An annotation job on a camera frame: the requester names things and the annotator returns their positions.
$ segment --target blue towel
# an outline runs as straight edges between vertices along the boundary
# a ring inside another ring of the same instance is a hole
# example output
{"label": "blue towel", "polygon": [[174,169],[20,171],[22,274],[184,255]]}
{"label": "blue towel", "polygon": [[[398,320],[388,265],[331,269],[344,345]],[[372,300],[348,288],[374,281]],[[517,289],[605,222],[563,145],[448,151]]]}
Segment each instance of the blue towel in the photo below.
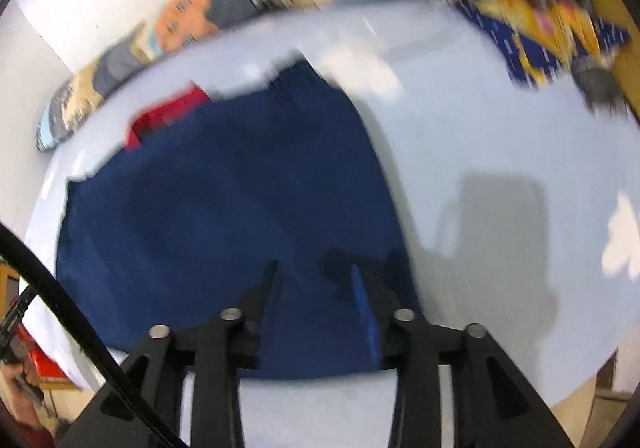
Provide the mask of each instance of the blue towel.
{"label": "blue towel", "polygon": [[197,108],[68,186],[57,277],[100,338],[201,325],[279,261],[261,378],[378,368],[351,268],[417,309],[394,205],[350,100],[306,62],[266,90]]}

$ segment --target person's hand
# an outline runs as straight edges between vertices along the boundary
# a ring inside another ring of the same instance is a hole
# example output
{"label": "person's hand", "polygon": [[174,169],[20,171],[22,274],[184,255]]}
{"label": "person's hand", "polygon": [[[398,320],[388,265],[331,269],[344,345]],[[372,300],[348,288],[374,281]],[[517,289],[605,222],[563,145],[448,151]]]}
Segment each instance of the person's hand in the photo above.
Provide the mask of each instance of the person's hand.
{"label": "person's hand", "polygon": [[8,393],[9,402],[7,405],[9,405],[16,421],[25,423],[34,430],[39,430],[43,427],[38,419],[33,402],[22,393],[20,386],[15,381],[15,377],[20,376],[20,374],[24,374],[25,379],[30,384],[37,385],[40,382],[40,377],[29,356],[25,357],[20,364],[0,365],[0,375]]}

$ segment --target metal pin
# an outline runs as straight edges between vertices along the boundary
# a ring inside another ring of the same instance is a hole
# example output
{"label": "metal pin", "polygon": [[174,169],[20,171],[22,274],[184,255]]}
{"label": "metal pin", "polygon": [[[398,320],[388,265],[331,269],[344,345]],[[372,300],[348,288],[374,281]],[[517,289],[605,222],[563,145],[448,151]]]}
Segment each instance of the metal pin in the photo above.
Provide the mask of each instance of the metal pin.
{"label": "metal pin", "polygon": [[399,322],[411,322],[415,318],[415,313],[411,309],[401,307],[394,311],[394,318]]}
{"label": "metal pin", "polygon": [[227,307],[220,313],[225,322],[234,322],[242,318],[242,311],[238,307]]}
{"label": "metal pin", "polygon": [[472,323],[466,326],[466,333],[472,338],[484,338],[486,332],[486,327],[480,323]]}
{"label": "metal pin", "polygon": [[170,332],[171,329],[167,325],[154,325],[149,329],[149,336],[155,340],[161,340],[166,338]]}

